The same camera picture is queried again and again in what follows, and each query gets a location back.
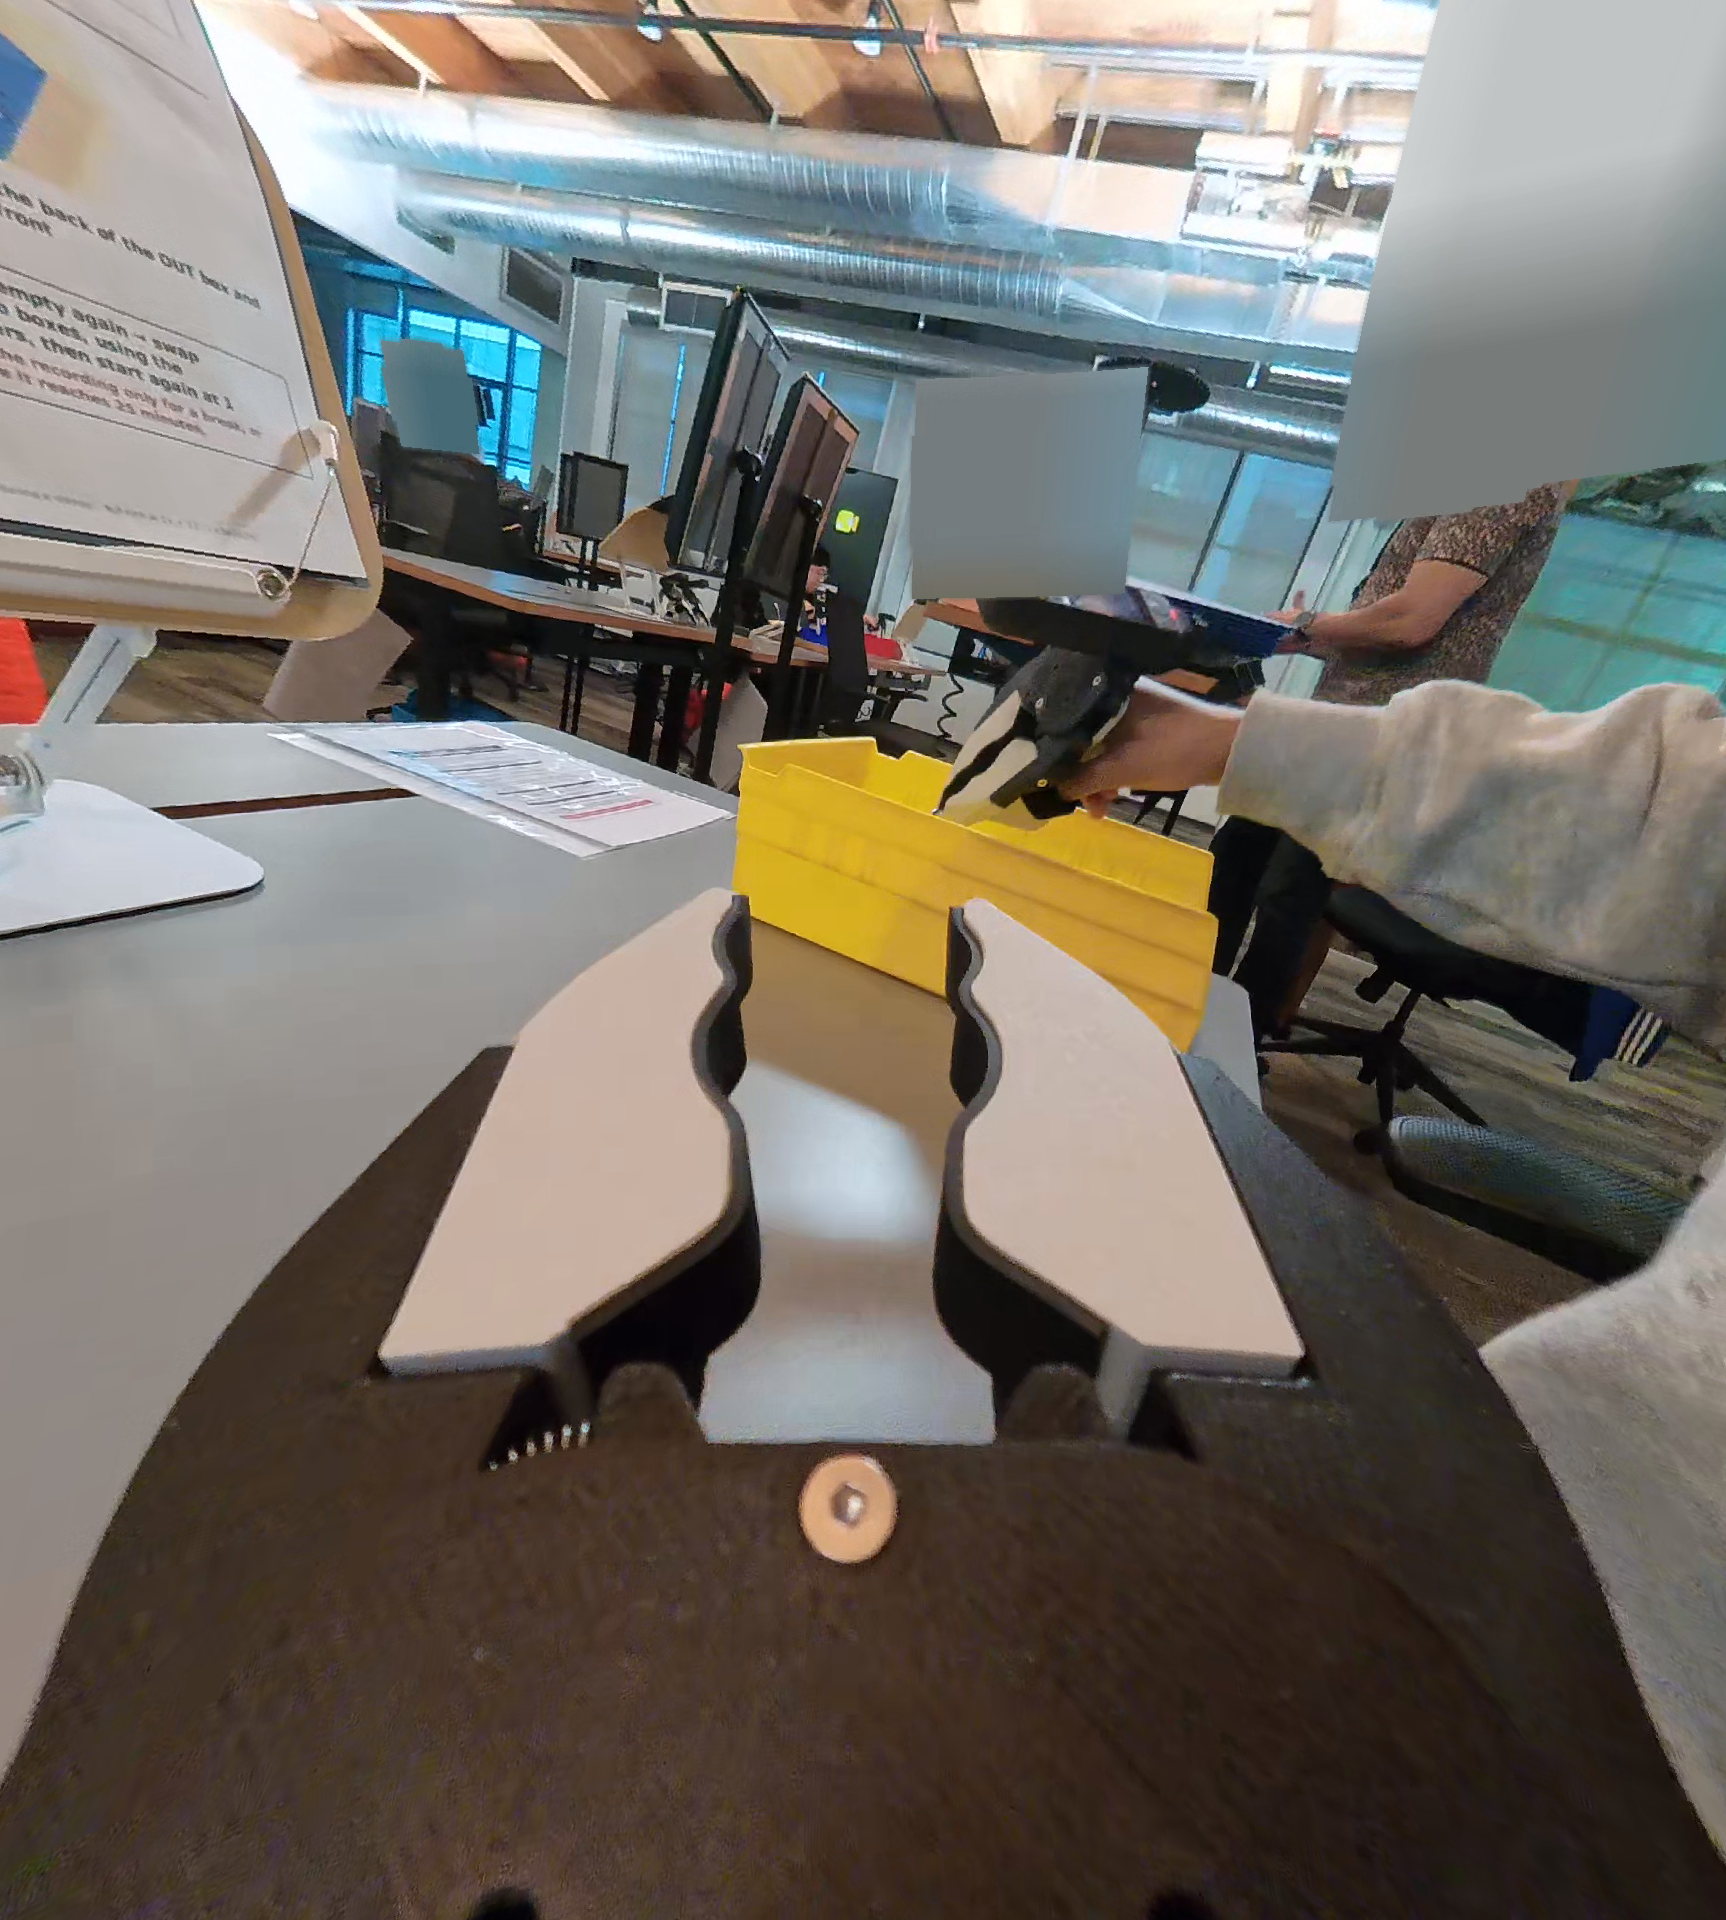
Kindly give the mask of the yellow plastic bin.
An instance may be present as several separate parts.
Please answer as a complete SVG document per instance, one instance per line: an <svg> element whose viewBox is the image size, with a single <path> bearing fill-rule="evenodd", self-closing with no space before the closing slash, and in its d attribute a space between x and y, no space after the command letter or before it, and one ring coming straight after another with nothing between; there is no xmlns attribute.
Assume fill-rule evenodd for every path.
<svg viewBox="0 0 1726 1920"><path fill-rule="evenodd" d="M756 922L945 996L953 910L989 900L1189 1051L1209 1007L1213 855L1116 817L936 815L948 764L863 735L751 743L732 888Z"/></svg>

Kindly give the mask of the small black monitor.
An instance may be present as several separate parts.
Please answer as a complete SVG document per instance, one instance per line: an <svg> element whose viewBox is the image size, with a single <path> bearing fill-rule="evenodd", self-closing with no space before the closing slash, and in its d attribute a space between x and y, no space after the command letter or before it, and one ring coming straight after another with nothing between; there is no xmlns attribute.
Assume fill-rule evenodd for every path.
<svg viewBox="0 0 1726 1920"><path fill-rule="evenodd" d="M631 466L610 456L564 449L557 485L557 529L564 540L602 543L628 509Z"/></svg>

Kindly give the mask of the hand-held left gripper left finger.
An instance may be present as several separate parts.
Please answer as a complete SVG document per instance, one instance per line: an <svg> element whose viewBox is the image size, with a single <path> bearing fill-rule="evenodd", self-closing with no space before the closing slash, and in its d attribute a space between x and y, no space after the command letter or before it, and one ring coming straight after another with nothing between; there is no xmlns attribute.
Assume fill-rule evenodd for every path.
<svg viewBox="0 0 1726 1920"><path fill-rule="evenodd" d="M702 889L563 985L517 1034L380 1338L395 1378L539 1367L596 1346L754 1227L749 900Z"/></svg>

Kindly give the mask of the white document stand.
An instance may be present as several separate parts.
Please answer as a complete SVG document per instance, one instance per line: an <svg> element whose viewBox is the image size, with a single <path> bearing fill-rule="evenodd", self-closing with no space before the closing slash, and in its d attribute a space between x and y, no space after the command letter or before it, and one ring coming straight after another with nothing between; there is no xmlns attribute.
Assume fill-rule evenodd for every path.
<svg viewBox="0 0 1726 1920"><path fill-rule="evenodd" d="M275 213L296 233L283 190L251 124L253 158ZM272 609L95 607L43 595L0 615L88 623L88 633L35 730L0 752L0 939L21 933L147 913L159 908L229 900L262 884L261 866L192 828L162 822L143 804L83 780L55 780L50 764L67 739L86 735L162 629L322 641L348 633L380 597L383 551L348 437L348 414L333 369L298 236L281 244L301 302L306 357L331 403L334 469L359 526L366 575L357 585L296 587Z"/></svg>

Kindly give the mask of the grey desk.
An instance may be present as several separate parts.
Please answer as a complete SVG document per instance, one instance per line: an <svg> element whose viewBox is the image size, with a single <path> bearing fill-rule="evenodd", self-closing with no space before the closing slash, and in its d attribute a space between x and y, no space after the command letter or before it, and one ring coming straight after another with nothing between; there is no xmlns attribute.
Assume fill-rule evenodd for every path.
<svg viewBox="0 0 1726 1920"><path fill-rule="evenodd" d="M62 1623L179 1394L275 1264L483 1049L732 876L714 822L575 855L247 725L106 725L69 777L209 805L235 900L0 942L0 1779ZM754 930L763 1287L710 1438L973 1444L991 1386L931 1244L948 1007Z"/></svg>

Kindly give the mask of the person's right forearm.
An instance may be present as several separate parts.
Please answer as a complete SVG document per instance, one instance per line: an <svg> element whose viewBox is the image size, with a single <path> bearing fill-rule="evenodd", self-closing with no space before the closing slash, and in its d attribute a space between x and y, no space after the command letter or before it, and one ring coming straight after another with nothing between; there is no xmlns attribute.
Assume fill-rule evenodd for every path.
<svg viewBox="0 0 1726 1920"><path fill-rule="evenodd" d="M1382 708L1260 693L1220 800L1441 938L1726 1046L1726 708L1704 690L1577 713L1461 681Z"/></svg>

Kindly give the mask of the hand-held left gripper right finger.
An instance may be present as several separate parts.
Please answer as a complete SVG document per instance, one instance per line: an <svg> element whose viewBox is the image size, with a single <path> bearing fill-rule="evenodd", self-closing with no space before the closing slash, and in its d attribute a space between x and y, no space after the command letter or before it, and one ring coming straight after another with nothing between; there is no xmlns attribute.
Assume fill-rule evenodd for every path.
<svg viewBox="0 0 1726 1920"><path fill-rule="evenodd" d="M934 1295L994 1388L1040 1366L1097 1388L1293 1378L1306 1342L1152 1018L987 900L948 916L946 999Z"/></svg>

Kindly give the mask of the silver ventilation duct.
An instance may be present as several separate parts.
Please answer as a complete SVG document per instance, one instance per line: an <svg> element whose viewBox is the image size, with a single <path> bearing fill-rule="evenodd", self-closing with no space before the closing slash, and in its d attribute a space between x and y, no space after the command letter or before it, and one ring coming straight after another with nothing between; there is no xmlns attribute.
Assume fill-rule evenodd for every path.
<svg viewBox="0 0 1726 1920"><path fill-rule="evenodd" d="M712 211L818 210L842 222L953 236L1042 228L1053 156L925 137L548 103L380 83L313 82L313 132L348 158Z"/></svg>
<svg viewBox="0 0 1726 1920"><path fill-rule="evenodd" d="M922 237L840 236L662 203L396 170L419 228L659 274L712 276L876 304L1059 321L1085 289L1055 260Z"/></svg>

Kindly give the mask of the black office chair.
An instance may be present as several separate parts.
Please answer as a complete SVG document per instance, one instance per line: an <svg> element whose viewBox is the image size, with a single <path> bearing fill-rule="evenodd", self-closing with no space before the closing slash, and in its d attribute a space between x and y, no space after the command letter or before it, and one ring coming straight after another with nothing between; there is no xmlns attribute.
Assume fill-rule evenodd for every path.
<svg viewBox="0 0 1726 1920"><path fill-rule="evenodd" d="M1330 889L1321 931L1325 945L1348 945L1363 954L1371 971L1357 996L1379 1004L1399 996L1396 1010L1379 1025L1327 1020L1306 1010L1283 1012L1265 1027L1260 1051L1285 1058L1350 1059L1357 1079L1377 1093L1377 1119L1353 1138L1363 1156L1384 1156L1395 1140L1403 1092L1420 1092L1438 1110L1471 1127L1486 1117L1442 1079L1411 1046L1408 1025L1424 1002L1452 1006L1479 1002L1509 1015L1521 1027L1571 1058L1571 1079L1588 1081L1605 1049L1592 1041L1616 1041L1601 992L1580 979L1504 962L1427 930L1377 892L1342 884Z"/></svg>

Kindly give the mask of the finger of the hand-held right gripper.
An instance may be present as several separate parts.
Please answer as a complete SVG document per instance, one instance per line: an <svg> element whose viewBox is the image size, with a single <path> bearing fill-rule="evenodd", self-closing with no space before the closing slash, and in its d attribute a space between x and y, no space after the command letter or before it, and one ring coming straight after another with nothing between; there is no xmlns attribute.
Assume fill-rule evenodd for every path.
<svg viewBox="0 0 1726 1920"><path fill-rule="evenodd" d="M1070 735L1011 735L975 776L975 819L1040 826L1077 811L1067 785L1100 747Z"/></svg>
<svg viewBox="0 0 1726 1920"><path fill-rule="evenodd" d="M989 819L1038 781L1035 701L1002 691L963 741L938 800L942 819Z"/></svg>

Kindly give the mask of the blue bin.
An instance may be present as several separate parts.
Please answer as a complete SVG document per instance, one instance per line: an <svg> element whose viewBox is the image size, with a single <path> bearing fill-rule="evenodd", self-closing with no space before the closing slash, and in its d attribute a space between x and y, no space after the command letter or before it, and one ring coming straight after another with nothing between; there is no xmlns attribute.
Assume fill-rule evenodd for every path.
<svg viewBox="0 0 1726 1920"><path fill-rule="evenodd" d="M1303 614L1257 614L1201 595L1174 594L1174 606L1187 611L1190 633L1222 654L1269 660L1283 641L1300 632Z"/></svg>

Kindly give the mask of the tall black monitor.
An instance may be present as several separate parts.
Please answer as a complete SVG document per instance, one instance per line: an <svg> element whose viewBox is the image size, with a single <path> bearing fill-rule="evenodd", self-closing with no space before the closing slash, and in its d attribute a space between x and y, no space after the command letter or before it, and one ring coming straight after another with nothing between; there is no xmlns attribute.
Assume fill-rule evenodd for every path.
<svg viewBox="0 0 1726 1920"><path fill-rule="evenodd" d="M763 460L788 351L763 308L736 289L714 325L675 491L664 549L675 568L721 577L728 568L744 456Z"/></svg>
<svg viewBox="0 0 1726 1920"><path fill-rule="evenodd" d="M781 602L807 584L859 439L859 423L815 375L790 385L760 472L747 584Z"/></svg>

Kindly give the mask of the person's light fleece sweater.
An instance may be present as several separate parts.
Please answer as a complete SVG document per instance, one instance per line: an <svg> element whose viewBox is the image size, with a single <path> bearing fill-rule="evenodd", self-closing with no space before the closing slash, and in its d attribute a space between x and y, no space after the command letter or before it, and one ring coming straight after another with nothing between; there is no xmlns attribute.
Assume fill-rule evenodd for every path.
<svg viewBox="0 0 1726 1920"><path fill-rule="evenodd" d="M1726 1153L1623 1281L1482 1355L1553 1475L1624 1658L1726 1861Z"/></svg>

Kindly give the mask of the laminated instruction sheet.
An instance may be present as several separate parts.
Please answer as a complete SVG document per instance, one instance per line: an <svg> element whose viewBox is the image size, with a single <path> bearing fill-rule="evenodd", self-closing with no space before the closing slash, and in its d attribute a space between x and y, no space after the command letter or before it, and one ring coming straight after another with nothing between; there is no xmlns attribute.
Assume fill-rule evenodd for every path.
<svg viewBox="0 0 1726 1920"><path fill-rule="evenodd" d="M732 822L728 805L618 772L510 725L305 725L278 728L275 735L577 858Z"/></svg>

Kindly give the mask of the grey mesh office chair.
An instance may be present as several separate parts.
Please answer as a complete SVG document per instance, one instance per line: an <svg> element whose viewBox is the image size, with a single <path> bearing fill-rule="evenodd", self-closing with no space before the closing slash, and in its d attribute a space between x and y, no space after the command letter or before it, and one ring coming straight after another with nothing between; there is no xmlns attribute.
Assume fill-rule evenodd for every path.
<svg viewBox="0 0 1726 1920"><path fill-rule="evenodd" d="M1690 1200L1521 1133L1396 1115L1379 1159L1405 1198L1588 1284L1618 1284L1669 1241Z"/></svg>

